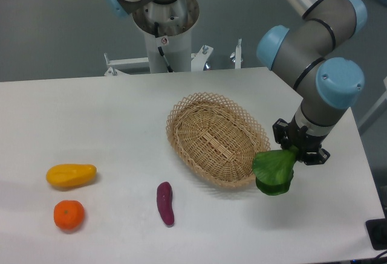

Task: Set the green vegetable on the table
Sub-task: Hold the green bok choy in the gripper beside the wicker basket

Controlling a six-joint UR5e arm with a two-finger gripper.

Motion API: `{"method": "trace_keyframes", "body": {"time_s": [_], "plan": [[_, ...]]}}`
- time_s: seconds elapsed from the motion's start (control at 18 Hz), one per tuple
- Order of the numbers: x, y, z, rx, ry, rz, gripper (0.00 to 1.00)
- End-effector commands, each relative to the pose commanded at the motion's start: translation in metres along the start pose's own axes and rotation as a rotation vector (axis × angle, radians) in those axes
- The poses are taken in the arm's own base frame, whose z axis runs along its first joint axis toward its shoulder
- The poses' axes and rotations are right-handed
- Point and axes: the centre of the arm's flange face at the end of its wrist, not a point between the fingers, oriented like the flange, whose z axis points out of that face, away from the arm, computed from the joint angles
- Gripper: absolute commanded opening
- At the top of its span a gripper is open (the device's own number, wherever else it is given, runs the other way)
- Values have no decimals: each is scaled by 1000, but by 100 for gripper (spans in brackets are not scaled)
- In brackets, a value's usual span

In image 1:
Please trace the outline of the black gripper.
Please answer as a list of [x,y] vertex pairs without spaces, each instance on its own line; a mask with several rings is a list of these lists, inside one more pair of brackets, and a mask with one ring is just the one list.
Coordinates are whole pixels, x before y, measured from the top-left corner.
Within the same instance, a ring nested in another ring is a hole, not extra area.
[[279,118],[272,126],[275,142],[281,149],[290,148],[290,142],[299,150],[299,155],[304,156],[303,162],[308,166],[324,164],[330,157],[330,153],[320,148],[327,135],[315,136],[307,133],[308,127],[299,127],[295,121],[290,124]]

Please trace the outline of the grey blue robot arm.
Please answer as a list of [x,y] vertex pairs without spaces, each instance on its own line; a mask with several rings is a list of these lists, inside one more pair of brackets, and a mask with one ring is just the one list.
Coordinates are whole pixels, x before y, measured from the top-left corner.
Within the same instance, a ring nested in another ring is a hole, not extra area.
[[[117,16],[131,15],[143,32],[152,73],[201,71],[210,54],[191,55],[191,29],[197,23],[197,0],[106,0]],[[358,65],[327,55],[358,33],[367,21],[361,0],[287,0],[304,25],[296,31],[278,25],[256,49],[258,59],[303,100],[291,122],[273,125],[281,147],[298,148],[297,159],[323,164],[329,153],[321,144],[364,86]]]

